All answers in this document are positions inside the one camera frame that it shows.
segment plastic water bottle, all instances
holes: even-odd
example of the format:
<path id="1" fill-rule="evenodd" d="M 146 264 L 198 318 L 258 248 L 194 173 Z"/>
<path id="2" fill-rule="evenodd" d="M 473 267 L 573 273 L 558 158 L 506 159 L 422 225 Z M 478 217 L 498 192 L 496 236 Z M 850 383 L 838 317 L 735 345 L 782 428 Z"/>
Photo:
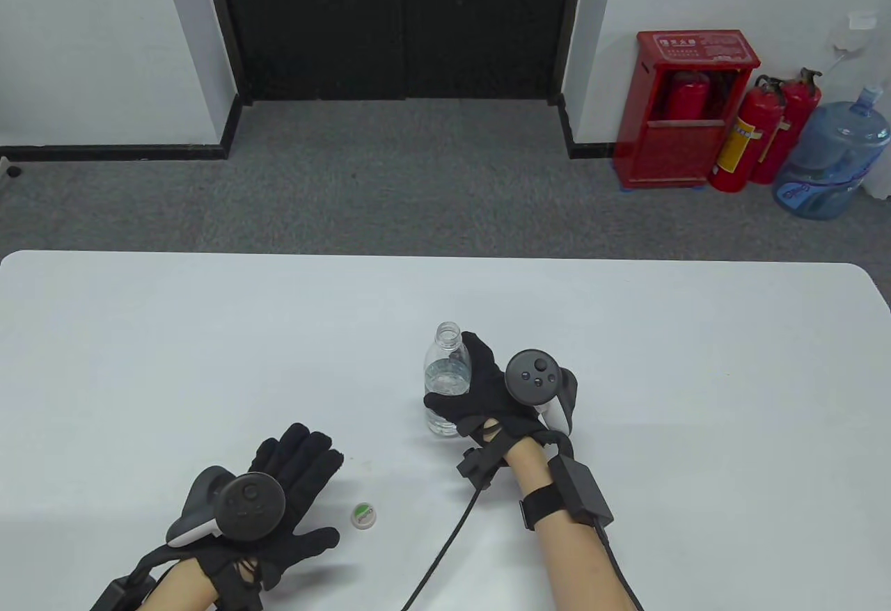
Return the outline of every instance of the plastic water bottle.
<path id="1" fill-rule="evenodd" d="M 774 182 L 777 204 L 804 219 L 834 219 L 847 209 L 891 141 L 887 120 L 874 108 L 881 95 L 881 87 L 868 86 L 854 103 L 814 111 Z"/>
<path id="2" fill-rule="evenodd" d="M 458 324 L 445 322 L 436 329 L 436 338 L 424 358 L 424 395 L 461 395 L 471 387 L 471 355 L 461 339 Z M 427 427 L 436 435 L 451 437 L 458 434 L 454 423 L 427 410 Z"/>

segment black door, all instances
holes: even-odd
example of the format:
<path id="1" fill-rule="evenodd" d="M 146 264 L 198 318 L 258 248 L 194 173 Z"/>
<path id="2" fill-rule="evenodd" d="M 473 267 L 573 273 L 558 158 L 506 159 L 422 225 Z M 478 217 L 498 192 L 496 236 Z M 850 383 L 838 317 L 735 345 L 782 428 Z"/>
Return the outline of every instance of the black door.
<path id="1" fill-rule="evenodd" d="M 401 0 L 226 0 L 259 100 L 404 98 Z"/>
<path id="2" fill-rule="evenodd" d="M 226 0 L 254 98 L 546 98 L 565 0 Z"/>
<path id="3" fill-rule="evenodd" d="M 408 96 L 547 96 L 564 0 L 403 2 Z"/>

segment fire extinguisher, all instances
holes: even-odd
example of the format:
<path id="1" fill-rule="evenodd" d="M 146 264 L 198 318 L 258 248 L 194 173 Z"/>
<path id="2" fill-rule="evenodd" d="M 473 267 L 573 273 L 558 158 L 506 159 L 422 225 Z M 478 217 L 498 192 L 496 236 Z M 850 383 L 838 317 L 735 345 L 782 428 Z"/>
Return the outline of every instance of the fire extinguisher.
<path id="1" fill-rule="evenodd" d="M 695 70 L 680 70 L 672 77 L 665 119 L 692 121 L 701 119 L 709 101 L 709 76 Z"/>
<path id="2" fill-rule="evenodd" d="M 802 68 L 796 79 L 783 83 L 782 93 L 786 97 L 786 109 L 783 111 L 782 121 L 777 127 L 773 141 L 767 147 L 766 155 L 749 175 L 750 181 L 755 184 L 773 184 L 783 163 L 786 163 L 789 154 L 798 144 L 798 138 L 801 137 L 805 124 L 820 104 L 823 93 L 816 86 L 814 78 L 821 75 L 818 70 Z"/>
<path id="3" fill-rule="evenodd" d="M 766 154 L 786 107 L 781 85 L 782 80 L 763 74 L 743 99 L 736 124 L 709 174 L 709 181 L 717 190 L 742 191 L 758 159 Z"/>

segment black glove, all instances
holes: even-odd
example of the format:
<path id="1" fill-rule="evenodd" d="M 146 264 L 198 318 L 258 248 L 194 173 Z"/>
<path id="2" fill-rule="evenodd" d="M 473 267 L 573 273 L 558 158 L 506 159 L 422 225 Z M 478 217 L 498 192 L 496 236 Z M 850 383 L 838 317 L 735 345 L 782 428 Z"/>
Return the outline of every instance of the black glove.
<path id="1" fill-rule="evenodd" d="M 257 541 L 231 541 L 222 537 L 206 537 L 187 547 L 198 558 L 205 575 L 214 580 L 216 574 L 233 564 L 242 564 L 254 572 L 255 585 L 274 588 L 281 575 L 293 564 L 334 548 L 340 533 L 323 527 L 306 534 L 293 534 L 316 496 L 343 464 L 343 454 L 331 449 L 331 437 L 310 433 L 295 423 L 280 441 L 267 439 L 257 449 L 257 457 L 249 472 L 263 472 L 276 478 L 285 491 L 287 505 L 276 529 Z M 221 598 L 226 598 L 220 591 Z"/>
<path id="2" fill-rule="evenodd" d="M 488 419 L 498 420 L 502 430 L 515 439 L 547 430 L 535 407 L 520 404 L 507 391 L 492 349 L 472 332 L 462 333 L 462 340 L 471 355 L 471 389 L 463 395 L 428 392 L 424 405 L 455 423 L 459 433 L 469 434 L 480 446 L 484 445 L 482 426 Z"/>

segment bottle cap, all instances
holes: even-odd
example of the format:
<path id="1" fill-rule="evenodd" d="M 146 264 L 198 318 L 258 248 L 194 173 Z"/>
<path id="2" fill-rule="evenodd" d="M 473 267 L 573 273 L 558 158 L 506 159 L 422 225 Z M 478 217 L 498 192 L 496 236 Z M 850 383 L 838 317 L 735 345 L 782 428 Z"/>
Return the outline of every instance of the bottle cap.
<path id="1" fill-rule="evenodd" d="M 374 511 L 374 507 L 368 502 L 360 502 L 356 504 L 353 513 L 349 515 L 349 519 L 352 521 L 353 526 L 360 530 L 367 530 L 370 526 L 374 525 L 377 518 L 378 515 Z"/>

